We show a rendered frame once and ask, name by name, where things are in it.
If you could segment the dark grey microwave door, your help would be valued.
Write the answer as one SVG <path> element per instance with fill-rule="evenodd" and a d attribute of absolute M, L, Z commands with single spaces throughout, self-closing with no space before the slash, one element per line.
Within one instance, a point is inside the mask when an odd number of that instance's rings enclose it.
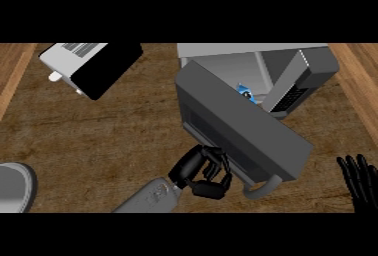
<path fill-rule="evenodd" d="M 313 145 L 199 63 L 180 69 L 176 90 L 186 131 L 223 150 L 245 197 L 261 198 L 298 178 Z"/>

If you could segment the grey microwave body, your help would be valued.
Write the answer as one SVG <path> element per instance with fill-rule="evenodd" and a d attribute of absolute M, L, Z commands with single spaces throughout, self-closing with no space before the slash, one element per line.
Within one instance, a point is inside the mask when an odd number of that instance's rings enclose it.
<path fill-rule="evenodd" d="M 180 67 L 195 61 L 283 119 L 339 70 L 326 43 L 179 43 Z"/>

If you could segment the blue milk carton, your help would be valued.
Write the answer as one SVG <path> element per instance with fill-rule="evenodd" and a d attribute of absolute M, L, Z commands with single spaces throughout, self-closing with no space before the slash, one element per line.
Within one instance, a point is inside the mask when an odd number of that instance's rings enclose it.
<path fill-rule="evenodd" d="M 239 94 L 252 102 L 257 103 L 255 99 L 254 99 L 254 94 L 251 92 L 251 89 L 248 87 L 245 87 L 242 84 L 238 84 L 236 86 L 236 91 L 239 92 Z"/>

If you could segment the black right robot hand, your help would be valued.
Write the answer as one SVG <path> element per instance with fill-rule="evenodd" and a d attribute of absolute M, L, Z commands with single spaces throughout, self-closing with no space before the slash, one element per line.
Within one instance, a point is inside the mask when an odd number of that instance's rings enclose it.
<path fill-rule="evenodd" d="M 378 213 L 378 168 L 362 154 L 337 158 L 356 213 Z"/>

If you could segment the white and black toaster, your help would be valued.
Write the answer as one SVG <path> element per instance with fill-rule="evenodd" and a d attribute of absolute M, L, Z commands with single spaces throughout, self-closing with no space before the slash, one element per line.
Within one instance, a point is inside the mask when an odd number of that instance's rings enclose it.
<path fill-rule="evenodd" d="M 97 100 L 143 54 L 139 43 L 54 43 L 38 55 L 49 80 Z"/>

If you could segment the grey round pot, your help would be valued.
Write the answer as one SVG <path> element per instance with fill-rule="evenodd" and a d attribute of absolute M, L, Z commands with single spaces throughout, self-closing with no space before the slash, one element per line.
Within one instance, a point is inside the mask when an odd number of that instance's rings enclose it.
<path fill-rule="evenodd" d="M 23 163 L 0 163 L 0 213 L 29 211 L 38 181 L 34 169 Z"/>

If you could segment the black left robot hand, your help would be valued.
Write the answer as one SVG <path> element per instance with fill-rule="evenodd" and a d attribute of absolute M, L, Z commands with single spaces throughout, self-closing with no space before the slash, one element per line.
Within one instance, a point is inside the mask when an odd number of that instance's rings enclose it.
<path fill-rule="evenodd" d="M 195 196 L 220 200 L 232 183 L 226 152 L 196 145 L 177 161 L 168 178 L 180 189 L 190 187 Z"/>

